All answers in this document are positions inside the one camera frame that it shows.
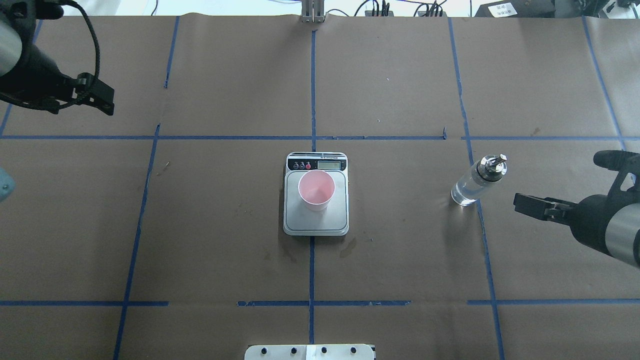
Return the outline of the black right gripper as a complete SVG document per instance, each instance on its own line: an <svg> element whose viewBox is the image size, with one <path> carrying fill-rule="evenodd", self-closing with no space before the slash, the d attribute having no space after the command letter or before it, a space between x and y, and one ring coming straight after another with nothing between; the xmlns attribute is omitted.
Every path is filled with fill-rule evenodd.
<svg viewBox="0 0 640 360"><path fill-rule="evenodd" d="M624 207L624 196L594 194L579 203L553 197L515 194L514 210L519 214L570 227L580 244L596 251L619 251L617 238L606 239L611 220Z"/></svg>

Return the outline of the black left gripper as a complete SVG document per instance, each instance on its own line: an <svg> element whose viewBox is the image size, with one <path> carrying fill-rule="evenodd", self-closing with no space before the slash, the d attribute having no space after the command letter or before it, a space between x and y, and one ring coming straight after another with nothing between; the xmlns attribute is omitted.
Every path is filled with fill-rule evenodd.
<svg viewBox="0 0 640 360"><path fill-rule="evenodd" d="M115 112L115 91L91 73L80 73L75 81L36 45L28 45L14 68L1 76L1 100L28 110L59 112L62 103L89 106L106 116Z"/></svg>

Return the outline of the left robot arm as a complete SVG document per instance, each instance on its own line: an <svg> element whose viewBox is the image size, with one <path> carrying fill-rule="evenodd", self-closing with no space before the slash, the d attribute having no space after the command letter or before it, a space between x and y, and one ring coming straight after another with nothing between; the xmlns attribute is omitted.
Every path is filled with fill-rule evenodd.
<svg viewBox="0 0 640 360"><path fill-rule="evenodd" d="M80 12L93 42L94 71L75 77L39 50L34 38L38 20L61 19L64 7ZM21 109L59 114L72 106L89 106L106 116L115 112L114 89L99 79L101 48L86 10L75 0L3 0L0 4L1 100Z"/></svg>

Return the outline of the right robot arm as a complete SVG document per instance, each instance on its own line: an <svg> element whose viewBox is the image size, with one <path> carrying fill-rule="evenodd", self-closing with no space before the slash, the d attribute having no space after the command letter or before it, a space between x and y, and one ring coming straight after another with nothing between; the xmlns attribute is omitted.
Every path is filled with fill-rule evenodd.
<svg viewBox="0 0 640 360"><path fill-rule="evenodd" d="M514 210L566 225L578 243L639 267L639 203L629 196L593 194L578 203L516 193Z"/></svg>

